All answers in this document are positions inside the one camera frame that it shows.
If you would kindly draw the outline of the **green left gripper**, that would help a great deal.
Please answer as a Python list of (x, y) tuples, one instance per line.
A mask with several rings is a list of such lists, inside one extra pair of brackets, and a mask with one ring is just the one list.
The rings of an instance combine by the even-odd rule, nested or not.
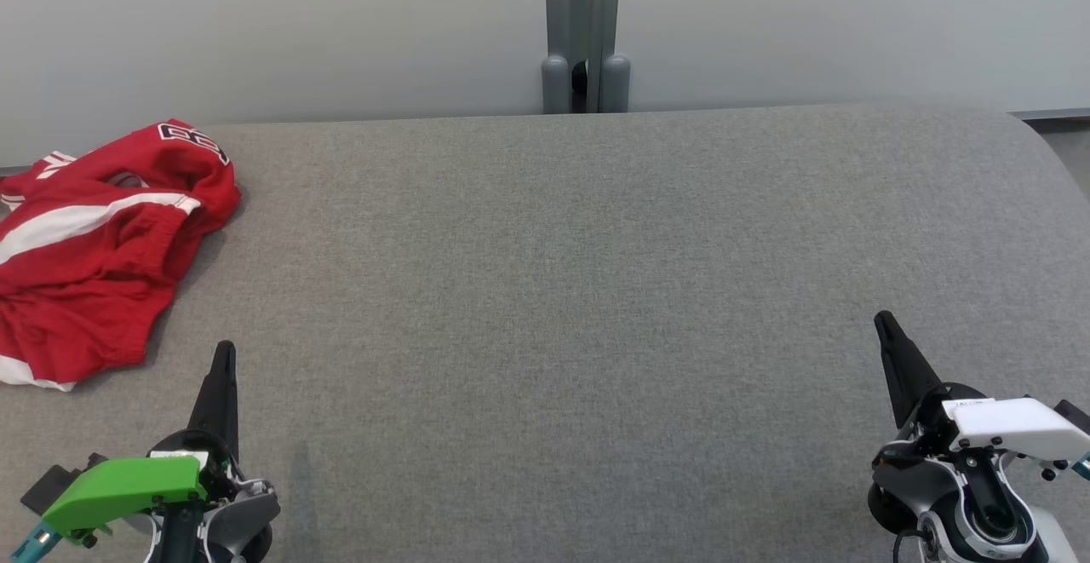
[(104, 458), (86, 469), (59, 472), (47, 495), (44, 524), (78, 543), (113, 521), (195, 503), (205, 513), (238, 492), (235, 345), (218, 342), (187, 427), (168, 435), (145, 456)]

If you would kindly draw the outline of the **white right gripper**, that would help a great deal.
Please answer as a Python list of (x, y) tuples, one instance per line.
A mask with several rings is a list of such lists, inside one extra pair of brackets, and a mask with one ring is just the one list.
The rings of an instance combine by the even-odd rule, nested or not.
[(1016, 458), (1038, 462), (1044, 479), (1073, 472), (1087, 478), (1087, 413), (1070, 401), (990, 399), (969, 385), (943, 383), (894, 314), (875, 315), (875, 329), (898, 435), (882, 446), (876, 466), (907, 470), (936, 463), (955, 476), (1004, 472)]

